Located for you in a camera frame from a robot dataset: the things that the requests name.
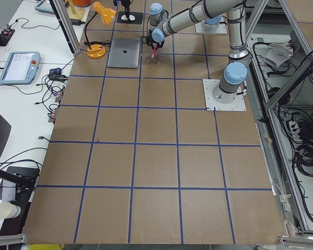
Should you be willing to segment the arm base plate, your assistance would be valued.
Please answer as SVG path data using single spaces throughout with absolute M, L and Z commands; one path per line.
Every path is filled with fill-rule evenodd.
M 197 34 L 227 35 L 226 25 L 223 23 L 209 25 L 202 21 L 195 24 L 195 30 Z
M 244 94 L 239 86 L 235 93 L 220 89 L 219 79 L 203 79 L 203 91 L 207 111 L 246 111 Z

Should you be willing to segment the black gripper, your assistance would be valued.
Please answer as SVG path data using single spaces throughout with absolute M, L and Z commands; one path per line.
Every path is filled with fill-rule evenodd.
M 130 5 L 132 2 L 132 0 L 113 0 L 114 6 L 121 4 L 124 7 L 126 21 L 130 21 Z
M 163 41 L 162 41 L 162 42 L 156 42 L 156 41 L 154 41 L 154 40 L 152 39 L 151 36 L 148 36 L 148 37 L 146 38 L 146 44 L 147 44 L 148 46 L 150 46 L 152 49 L 158 49 L 158 48 L 162 48 L 162 47 L 163 47 L 164 42 L 163 42 Z

